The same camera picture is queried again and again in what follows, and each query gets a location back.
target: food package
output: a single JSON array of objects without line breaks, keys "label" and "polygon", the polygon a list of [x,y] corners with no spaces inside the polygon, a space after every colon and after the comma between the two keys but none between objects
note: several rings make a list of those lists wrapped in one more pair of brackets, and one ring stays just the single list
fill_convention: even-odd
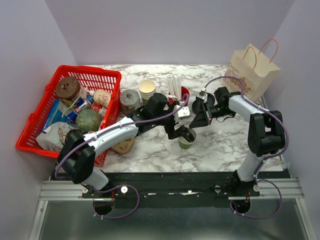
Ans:
[{"label": "food package", "polygon": [[57,122],[65,123],[67,121],[66,115],[70,114],[71,112],[72,111],[68,109],[68,107],[62,101],[60,101],[59,99],[55,99],[53,101],[52,107],[50,108],[48,116],[44,121],[44,124],[41,128],[40,133],[54,123],[57,123]]},{"label": "food package", "polygon": [[64,146],[67,133],[74,129],[77,129],[74,124],[56,122],[44,129],[36,137],[36,141],[44,150],[60,152]]}]

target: paper bag handle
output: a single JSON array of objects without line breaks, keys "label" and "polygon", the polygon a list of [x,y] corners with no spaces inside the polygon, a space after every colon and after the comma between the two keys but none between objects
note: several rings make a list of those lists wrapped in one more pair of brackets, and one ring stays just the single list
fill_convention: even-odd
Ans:
[{"label": "paper bag handle", "polygon": [[252,46],[249,46],[249,47],[247,48],[247,50],[246,50],[246,52],[245,52],[245,54],[244,54],[244,56],[243,56],[242,59],[245,59],[245,56],[247,55],[247,52],[248,52],[249,49],[252,49],[253,52],[254,52],[255,64],[254,64],[254,67],[253,67],[252,69],[255,69],[255,67],[256,67],[256,65],[257,65],[257,55],[256,55],[256,51],[254,50],[254,48],[253,48]]},{"label": "paper bag handle", "polygon": [[275,40],[274,38],[270,38],[268,41],[265,42],[265,44],[263,44],[262,48],[260,48],[260,51],[259,51],[259,53],[260,53],[260,52],[262,51],[262,49],[263,49],[263,48],[267,45],[267,43],[270,42],[270,41],[275,41],[275,43],[276,43],[276,50],[275,50],[275,53],[274,53],[274,55],[273,55],[273,57],[271,58],[271,60],[270,60],[269,63],[272,62],[272,59],[274,59],[275,55],[276,55],[277,52],[278,52],[278,47],[279,47],[279,45],[278,45],[277,40]]}]

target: black metal base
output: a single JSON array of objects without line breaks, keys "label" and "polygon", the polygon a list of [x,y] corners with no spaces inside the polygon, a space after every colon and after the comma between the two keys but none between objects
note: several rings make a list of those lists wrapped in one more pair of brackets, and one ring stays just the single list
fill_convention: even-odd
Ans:
[{"label": "black metal base", "polygon": [[[254,182],[232,189],[234,172],[137,172],[106,173],[110,179],[109,188],[119,185],[134,186],[140,196],[139,208],[229,208],[228,197],[259,196],[253,191]],[[288,170],[282,172],[260,172],[258,178],[290,178]],[[132,209],[137,203],[136,193],[128,187],[123,194],[115,193],[115,208]],[[83,194],[83,198],[111,198],[111,193],[100,194],[93,190]]]}]

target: white wall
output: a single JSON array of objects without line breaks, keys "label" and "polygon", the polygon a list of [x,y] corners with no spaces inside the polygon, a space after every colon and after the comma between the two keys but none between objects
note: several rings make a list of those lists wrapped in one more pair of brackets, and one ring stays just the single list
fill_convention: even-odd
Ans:
[{"label": "white wall", "polygon": [[[320,1],[295,0],[275,35],[279,42],[274,62],[281,68],[265,94],[270,109],[282,112],[290,145],[284,154],[290,172],[299,177],[306,205],[320,239]],[[268,56],[274,53],[270,45]]]},{"label": "white wall", "polygon": [[53,161],[15,149],[56,68],[76,61],[43,0],[0,1],[0,239],[26,240]]},{"label": "white wall", "polygon": [[225,64],[294,0],[45,0],[80,64]]}]

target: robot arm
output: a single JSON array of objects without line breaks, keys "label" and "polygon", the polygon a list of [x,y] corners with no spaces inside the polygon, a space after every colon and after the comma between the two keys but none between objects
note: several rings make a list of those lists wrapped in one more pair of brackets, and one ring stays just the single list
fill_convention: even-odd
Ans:
[{"label": "robot arm", "polygon": [[[258,110],[248,104],[240,92],[229,92],[226,87],[220,87],[214,92],[217,105],[209,106],[205,93],[202,91],[197,96],[201,101],[202,109],[190,124],[190,128],[204,127],[211,124],[213,118],[239,114],[249,122],[248,146],[250,152],[243,164],[237,170],[237,176],[241,182],[254,181],[256,175],[265,163],[264,158],[275,154],[286,144],[285,133],[280,124],[267,113]],[[279,111],[270,111],[282,121]]]},{"label": "robot arm", "polygon": [[[129,113],[127,117],[105,129],[83,136],[77,131],[70,131],[65,138],[64,147],[57,158],[57,162],[60,163],[74,148],[84,144],[66,159],[62,168],[73,183],[85,183],[101,190],[107,186],[109,180],[102,171],[94,168],[95,158],[117,143],[134,138],[156,126],[164,126],[169,139],[184,137],[189,142],[195,140],[185,126],[175,129],[177,122],[174,115],[161,118],[172,113],[176,104],[177,102],[170,104],[166,96],[155,93],[145,106]],[[128,123],[132,124],[122,127],[122,125]],[[87,140],[92,138],[94,138],[93,141],[85,144]]]}]

